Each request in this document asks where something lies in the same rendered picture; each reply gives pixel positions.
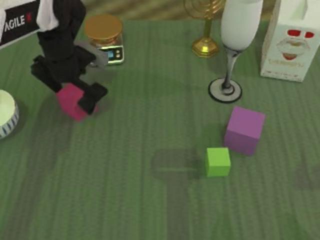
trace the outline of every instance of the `lime green block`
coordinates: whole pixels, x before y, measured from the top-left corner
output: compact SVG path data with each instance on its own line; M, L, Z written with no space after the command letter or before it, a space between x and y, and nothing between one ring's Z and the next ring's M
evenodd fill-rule
M206 149L207 177L228 176L231 168L229 149L227 147Z

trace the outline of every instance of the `white box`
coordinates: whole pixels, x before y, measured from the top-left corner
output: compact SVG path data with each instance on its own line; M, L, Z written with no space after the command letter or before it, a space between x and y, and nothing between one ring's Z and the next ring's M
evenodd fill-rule
M261 76L302 82L320 45L320 0L276 0Z

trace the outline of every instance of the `white bowl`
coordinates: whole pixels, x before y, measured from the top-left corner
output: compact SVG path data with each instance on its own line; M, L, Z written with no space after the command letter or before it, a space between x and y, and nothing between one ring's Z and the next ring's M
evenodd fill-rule
M19 121L19 108L14 98L0 90L0 140L7 137L16 128Z

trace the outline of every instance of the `green table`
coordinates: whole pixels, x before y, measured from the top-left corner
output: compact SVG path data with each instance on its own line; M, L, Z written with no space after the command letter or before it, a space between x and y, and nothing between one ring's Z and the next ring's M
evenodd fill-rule
M80 123L30 74L36 36L0 52L0 87L21 113L0 142L1 240L319 239L320 55L304 83L261 78L261 26L234 70L236 105L266 114L257 153L231 152L230 176L205 178L234 104L208 95L224 52L191 52L203 24L125 22L126 62L84 77L109 95Z

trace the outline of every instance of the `gold candelabra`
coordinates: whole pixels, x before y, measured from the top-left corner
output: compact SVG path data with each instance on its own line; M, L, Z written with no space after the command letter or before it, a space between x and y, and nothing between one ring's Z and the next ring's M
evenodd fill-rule
M192 8L199 14L202 14L202 16L196 16L188 10L187 0L183 0L184 9L191 18L205 21L203 36L192 43L192 51L198 57L209 58L215 55L219 50L218 44L210 37L210 35L214 16L223 8L224 3L224 0L208 0L208 3L197 0L197 5L195 5L194 0L191 0Z

